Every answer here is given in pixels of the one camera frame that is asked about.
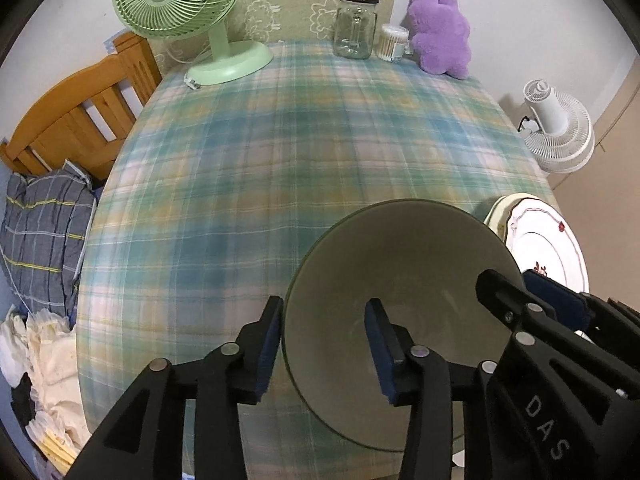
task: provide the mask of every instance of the glass jar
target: glass jar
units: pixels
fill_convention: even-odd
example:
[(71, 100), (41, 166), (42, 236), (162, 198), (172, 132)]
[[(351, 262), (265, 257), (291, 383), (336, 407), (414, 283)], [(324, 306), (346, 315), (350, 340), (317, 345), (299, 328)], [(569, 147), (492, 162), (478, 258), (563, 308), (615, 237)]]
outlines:
[(380, 0), (340, 0), (335, 19), (334, 54), (348, 59), (367, 59), (373, 48)]

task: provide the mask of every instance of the large gray bowl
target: large gray bowl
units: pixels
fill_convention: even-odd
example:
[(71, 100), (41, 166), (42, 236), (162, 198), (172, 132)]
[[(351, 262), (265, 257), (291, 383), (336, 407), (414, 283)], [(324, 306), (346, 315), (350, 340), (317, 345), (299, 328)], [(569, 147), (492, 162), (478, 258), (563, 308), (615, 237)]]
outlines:
[[(439, 202), (379, 203), (328, 230), (298, 269), (284, 314), (287, 368), (311, 411), (358, 444), (402, 451), (410, 409), (390, 406), (380, 391), (364, 306), (380, 298), (392, 323), (451, 362), (497, 361), (510, 331), (475, 292), (489, 268), (522, 285), (500, 239)], [(454, 439), (463, 434), (461, 406), (453, 431)]]

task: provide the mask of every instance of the plaid tablecloth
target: plaid tablecloth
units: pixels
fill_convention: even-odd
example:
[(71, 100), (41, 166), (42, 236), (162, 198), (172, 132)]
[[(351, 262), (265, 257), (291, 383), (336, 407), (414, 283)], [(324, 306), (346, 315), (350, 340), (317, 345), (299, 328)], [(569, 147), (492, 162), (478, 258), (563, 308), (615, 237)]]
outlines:
[[(80, 287), (78, 366), (90, 428), (157, 356), (203, 357), (282, 297), (307, 250), (344, 216), (393, 198), (482, 219), (497, 196), (554, 202), (511, 123), (475, 79), (415, 63), (279, 43), (263, 70), (198, 91), (164, 79), (111, 172)], [(250, 478), (369, 479), (401, 456), (333, 434), (282, 356), (263, 402), (241, 406)], [(193, 409), (188, 413), (188, 426)], [(184, 468), (192, 466), (187, 432)]]

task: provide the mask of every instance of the fan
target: fan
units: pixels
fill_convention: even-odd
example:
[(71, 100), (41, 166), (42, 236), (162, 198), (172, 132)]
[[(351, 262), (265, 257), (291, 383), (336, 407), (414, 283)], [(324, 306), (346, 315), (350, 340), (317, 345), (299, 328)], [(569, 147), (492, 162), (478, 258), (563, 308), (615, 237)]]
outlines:
[(525, 143), (540, 168), (548, 173), (571, 173), (583, 167), (595, 147), (593, 125), (584, 105), (542, 79), (528, 82), (524, 97), (538, 124)]
[(257, 41), (229, 43), (225, 16), (236, 0), (113, 0), (120, 20), (139, 36), (174, 40), (209, 31), (210, 51), (201, 54), (184, 80), (198, 88), (251, 74), (271, 61)]

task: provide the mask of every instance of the white wall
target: white wall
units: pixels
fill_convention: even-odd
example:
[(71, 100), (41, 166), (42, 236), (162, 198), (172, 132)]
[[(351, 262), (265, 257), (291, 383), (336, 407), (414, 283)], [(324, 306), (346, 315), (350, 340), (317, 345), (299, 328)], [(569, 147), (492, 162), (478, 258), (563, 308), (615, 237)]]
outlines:
[(100, 61), (123, 28), (111, 0), (45, 0), (0, 66), (0, 139), (49, 88)]
[[(409, 0), (396, 0), (401, 23)], [(471, 24), (470, 65), (512, 120), (521, 117), (524, 84), (547, 78), (580, 99), (597, 120), (636, 57), (602, 0), (458, 0)]]

